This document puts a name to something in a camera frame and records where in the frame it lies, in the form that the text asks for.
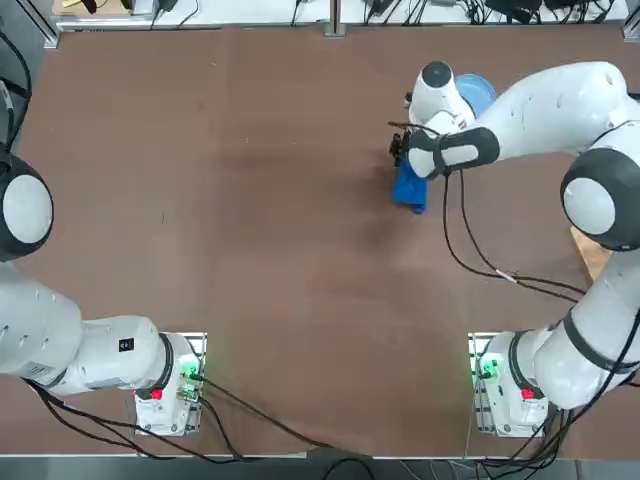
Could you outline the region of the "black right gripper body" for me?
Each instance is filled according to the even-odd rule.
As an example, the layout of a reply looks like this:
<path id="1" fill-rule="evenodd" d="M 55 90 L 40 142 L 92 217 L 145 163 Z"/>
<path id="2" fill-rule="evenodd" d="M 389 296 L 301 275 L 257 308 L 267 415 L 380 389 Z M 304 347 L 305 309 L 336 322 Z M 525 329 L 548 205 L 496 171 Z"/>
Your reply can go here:
<path id="1" fill-rule="evenodd" d="M 401 133 L 396 132 L 393 134 L 388 152 L 393 159 L 395 168 L 398 168 L 405 159 L 410 136 L 411 132 L 409 130 L 403 130 Z"/>

